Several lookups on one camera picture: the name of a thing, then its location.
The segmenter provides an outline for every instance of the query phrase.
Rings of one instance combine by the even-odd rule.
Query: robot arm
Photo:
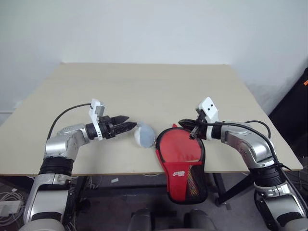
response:
[[[22,231],[64,231],[62,223],[68,222],[66,216],[73,209],[74,195],[69,189],[79,148],[95,138],[109,139],[137,125],[125,122],[127,116],[103,116],[103,110],[104,105],[93,100],[89,111],[92,123],[66,127],[47,140],[43,164],[26,203]]]
[[[247,123],[219,122],[218,110],[209,97],[196,110],[199,114],[196,120],[184,119],[179,124],[191,131],[191,139],[218,139],[241,154],[254,178],[255,189],[261,196],[257,208],[268,228],[306,230],[307,206],[275,160],[271,141],[253,132]]]

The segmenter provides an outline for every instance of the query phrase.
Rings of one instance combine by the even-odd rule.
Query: white power strip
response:
[[[0,217],[8,217],[11,213],[17,213],[22,201],[0,201]]]

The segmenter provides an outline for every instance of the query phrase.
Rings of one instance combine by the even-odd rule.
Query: white bracket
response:
[[[205,113],[205,119],[207,123],[215,123],[219,121],[218,109],[215,107],[210,97],[207,97],[201,103],[199,103],[196,110],[197,111],[202,110]],[[210,141],[213,140],[212,139],[212,129],[213,129],[213,126],[207,126],[206,138]]]
[[[105,105],[101,103],[99,100],[92,99],[89,116],[92,120],[92,123],[95,127],[97,138],[99,141],[103,139],[102,132],[100,130],[100,126],[98,125],[98,117],[101,117],[104,114]]]

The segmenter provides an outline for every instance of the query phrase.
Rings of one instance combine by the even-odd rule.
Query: white wall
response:
[[[2,0],[0,111],[63,61],[231,64],[269,113],[307,66],[307,12],[306,0]]]

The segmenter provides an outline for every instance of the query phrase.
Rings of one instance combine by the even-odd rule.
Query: wooden table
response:
[[[183,118],[195,119],[196,105],[210,96],[220,120],[266,122],[279,160],[293,170],[302,165],[228,65],[61,64],[0,127],[0,174],[37,174],[53,120],[66,108],[92,98],[106,105],[105,115],[130,116],[157,135]],[[88,107],[65,114],[54,128],[89,123]],[[266,134],[266,130],[253,125]],[[163,172],[154,147],[138,147],[133,131],[82,146],[73,174]],[[220,141],[204,141],[205,172],[248,171],[239,153]]]

